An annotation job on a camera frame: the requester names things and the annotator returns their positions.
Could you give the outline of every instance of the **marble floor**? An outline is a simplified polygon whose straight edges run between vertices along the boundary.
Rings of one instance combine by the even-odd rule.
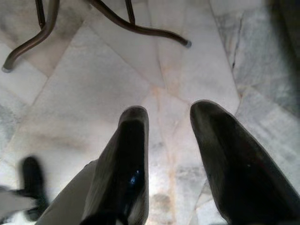
[[[123,0],[105,2],[127,17]],[[230,2],[133,1],[137,24],[175,31],[193,42],[187,49],[123,30],[85,1],[62,0],[49,39],[0,72],[1,185],[18,188],[18,163],[33,154],[53,200],[98,158],[122,111],[142,105],[150,120],[147,225],[225,224],[189,122],[191,104],[210,99],[236,115],[300,193],[299,69],[283,19],[269,2]],[[38,31],[34,7],[0,2],[0,64]],[[24,224],[22,213],[12,224]]]

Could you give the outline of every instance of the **person's leg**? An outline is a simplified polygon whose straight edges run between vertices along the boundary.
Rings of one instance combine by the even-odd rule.
[[[14,191],[0,188],[0,224],[17,211],[29,210],[36,206],[33,198],[23,197]]]
[[[92,161],[86,165],[60,192],[47,208],[36,225],[79,225],[83,215],[85,199],[97,165]]]

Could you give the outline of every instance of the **rubber foot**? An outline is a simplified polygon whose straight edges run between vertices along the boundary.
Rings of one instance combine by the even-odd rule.
[[[187,41],[186,48],[190,48],[191,46],[192,46],[192,42],[191,41]]]
[[[10,73],[11,71],[12,71],[12,69],[6,69],[6,68],[4,68],[4,67],[2,67],[2,69],[1,69],[4,73],[6,73],[6,74],[8,74],[8,73]]]

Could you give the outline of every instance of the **floor crack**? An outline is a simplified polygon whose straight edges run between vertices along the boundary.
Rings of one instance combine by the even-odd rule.
[[[235,49],[234,49],[234,57],[233,57],[232,69],[234,69],[234,67],[235,67],[236,55],[238,53],[239,46],[240,46],[240,34],[241,34],[242,27],[243,27],[243,19],[244,19],[244,13],[240,17],[240,26],[239,26],[239,31],[238,31],[238,41],[237,41],[237,43],[235,45]]]

